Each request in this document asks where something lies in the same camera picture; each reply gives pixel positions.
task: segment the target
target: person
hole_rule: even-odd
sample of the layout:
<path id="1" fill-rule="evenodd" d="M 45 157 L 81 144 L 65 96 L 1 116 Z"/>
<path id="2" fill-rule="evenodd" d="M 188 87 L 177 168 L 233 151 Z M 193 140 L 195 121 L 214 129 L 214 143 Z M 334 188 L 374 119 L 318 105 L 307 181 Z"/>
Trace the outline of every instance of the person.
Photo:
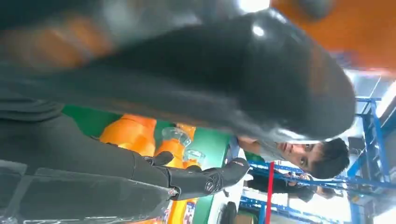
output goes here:
<path id="1" fill-rule="evenodd" d="M 269 178 L 263 175 L 251 174 L 253 176 L 252 180 L 246 181 L 245 186 L 258 190 L 260 192 L 267 193 Z M 312 180 L 307 174 L 296 174 L 297 177 L 306 180 Z M 337 194 L 333 189 L 323 188 L 320 186 L 302 184 L 297 182 L 290 182 L 283 179 L 274 178 L 272 185 L 273 193 L 278 194 L 289 194 L 289 198 L 299 198 L 304 202 L 309 202 L 314 194 L 324 197 L 325 199 L 333 198 L 334 196 L 341 196 Z"/>
<path id="2" fill-rule="evenodd" d="M 330 179 L 349 166 L 349 152 L 341 138 L 317 144 L 277 143 L 270 140 L 237 138 L 239 146 L 265 161 L 289 161 L 318 179 Z"/>

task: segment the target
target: green surface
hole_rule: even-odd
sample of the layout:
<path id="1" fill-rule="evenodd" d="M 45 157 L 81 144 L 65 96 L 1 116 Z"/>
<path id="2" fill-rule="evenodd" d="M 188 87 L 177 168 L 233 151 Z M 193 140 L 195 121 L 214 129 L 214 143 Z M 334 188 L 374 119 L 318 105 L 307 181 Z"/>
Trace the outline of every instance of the green surface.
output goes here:
<path id="1" fill-rule="evenodd" d="M 111 122 L 117 120 L 120 115 L 97 111 L 88 108 L 66 106 L 64 113 L 75 119 L 81 131 L 89 136 L 99 137 L 103 129 Z M 161 131 L 164 127 L 172 126 L 170 122 L 158 121 L 154 133 L 157 146 L 161 142 Z M 229 141 L 229 135 L 220 133 L 215 130 L 206 128 L 197 128 L 195 131 L 194 141 L 188 148 L 198 150 L 206 155 L 203 169 L 212 167 L 221 167 L 226 147 Z M 213 196 L 200 198 L 194 215 L 194 224 L 206 224 L 210 208 L 212 206 Z"/>

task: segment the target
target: eye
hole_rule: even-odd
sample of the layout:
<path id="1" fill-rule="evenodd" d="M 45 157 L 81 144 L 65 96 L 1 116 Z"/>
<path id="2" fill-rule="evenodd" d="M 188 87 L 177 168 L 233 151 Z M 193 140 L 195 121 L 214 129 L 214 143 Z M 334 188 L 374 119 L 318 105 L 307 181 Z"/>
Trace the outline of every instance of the eye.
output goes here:
<path id="1" fill-rule="evenodd" d="M 311 145 L 311 144 L 305 145 L 305 151 L 306 151 L 306 152 L 310 152 L 310 151 L 313 149 L 313 146 L 314 146 L 314 145 Z"/>
<path id="2" fill-rule="evenodd" d="M 302 157 L 301 160 L 300 160 L 300 165 L 302 166 L 302 165 L 304 165 L 304 164 L 305 164 L 305 158 Z"/>

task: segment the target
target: man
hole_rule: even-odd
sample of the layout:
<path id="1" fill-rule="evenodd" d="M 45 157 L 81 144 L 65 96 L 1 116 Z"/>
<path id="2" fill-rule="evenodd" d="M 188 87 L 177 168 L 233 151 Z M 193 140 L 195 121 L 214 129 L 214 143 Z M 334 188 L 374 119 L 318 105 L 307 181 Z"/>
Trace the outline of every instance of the man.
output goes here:
<path id="1" fill-rule="evenodd" d="M 349 165 L 348 148 L 340 138 L 317 144 L 290 144 L 238 137 L 238 143 L 265 161 L 289 161 L 318 179 L 333 178 Z"/>

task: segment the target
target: gloved hand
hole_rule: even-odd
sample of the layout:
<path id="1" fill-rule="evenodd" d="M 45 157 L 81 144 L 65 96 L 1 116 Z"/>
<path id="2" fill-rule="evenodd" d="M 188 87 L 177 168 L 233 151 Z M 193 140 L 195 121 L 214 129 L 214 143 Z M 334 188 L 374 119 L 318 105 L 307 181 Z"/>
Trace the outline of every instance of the gloved hand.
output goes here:
<path id="1" fill-rule="evenodd" d="M 210 168 L 204 171 L 194 167 L 188 169 L 155 167 L 168 174 L 169 188 L 178 192 L 171 199 L 177 201 L 220 192 L 238 183 L 249 170 L 248 162 L 242 158 L 233 159 L 223 168 Z"/>
<path id="2" fill-rule="evenodd" d="M 173 154 L 168 151 L 161 152 L 157 156 L 143 156 L 143 158 L 151 165 L 151 166 L 166 166 L 166 164 L 170 163 L 174 158 Z"/>

